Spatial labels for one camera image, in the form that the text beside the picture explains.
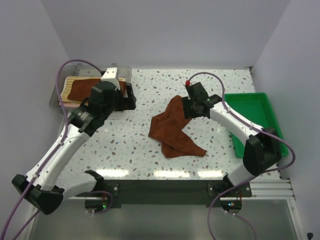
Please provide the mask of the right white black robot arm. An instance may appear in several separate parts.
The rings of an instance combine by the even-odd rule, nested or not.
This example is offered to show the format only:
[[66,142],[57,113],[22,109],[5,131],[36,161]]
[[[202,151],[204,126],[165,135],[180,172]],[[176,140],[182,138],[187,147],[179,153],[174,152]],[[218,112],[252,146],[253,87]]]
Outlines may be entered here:
[[219,95],[209,96],[200,82],[191,84],[187,80],[185,89],[188,93],[182,98],[185,119],[207,117],[225,127],[244,145],[242,163],[223,177],[219,192],[235,196],[241,190],[240,183],[261,175],[282,159],[274,128],[250,122]]

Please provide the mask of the yellow white striped towel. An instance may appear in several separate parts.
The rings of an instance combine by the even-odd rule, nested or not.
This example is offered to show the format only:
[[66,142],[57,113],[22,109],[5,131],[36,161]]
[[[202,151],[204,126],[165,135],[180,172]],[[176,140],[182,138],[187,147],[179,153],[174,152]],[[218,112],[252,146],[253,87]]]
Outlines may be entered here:
[[81,102],[68,100],[67,95],[70,93],[71,88],[72,88],[72,83],[75,80],[83,80],[83,79],[91,79],[91,78],[99,78],[99,77],[68,76],[65,79],[63,90],[62,90],[62,93],[60,94],[62,101],[67,102],[67,103],[81,103],[83,100]]

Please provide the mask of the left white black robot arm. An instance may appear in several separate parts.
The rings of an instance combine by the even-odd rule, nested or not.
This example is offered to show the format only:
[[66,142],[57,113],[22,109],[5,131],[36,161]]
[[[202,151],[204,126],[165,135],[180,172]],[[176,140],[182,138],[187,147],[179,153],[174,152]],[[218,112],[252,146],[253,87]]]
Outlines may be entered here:
[[87,170],[71,185],[60,187],[57,180],[77,150],[102,127],[113,112],[134,110],[136,97],[131,83],[125,84],[126,96],[116,82],[100,81],[79,107],[73,109],[60,135],[45,156],[25,175],[17,174],[12,184],[34,207],[45,215],[53,213],[70,197],[89,192],[103,193],[103,177]]

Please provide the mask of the brown microfibre towel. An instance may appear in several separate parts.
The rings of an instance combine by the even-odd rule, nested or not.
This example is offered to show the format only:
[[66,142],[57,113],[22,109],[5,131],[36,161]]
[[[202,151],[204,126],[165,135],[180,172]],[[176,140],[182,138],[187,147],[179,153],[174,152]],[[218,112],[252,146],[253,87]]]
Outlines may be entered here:
[[67,99],[73,102],[81,102],[85,98],[91,96],[92,88],[95,85],[100,84],[100,78],[86,78],[77,79],[71,85],[70,93],[67,95]]

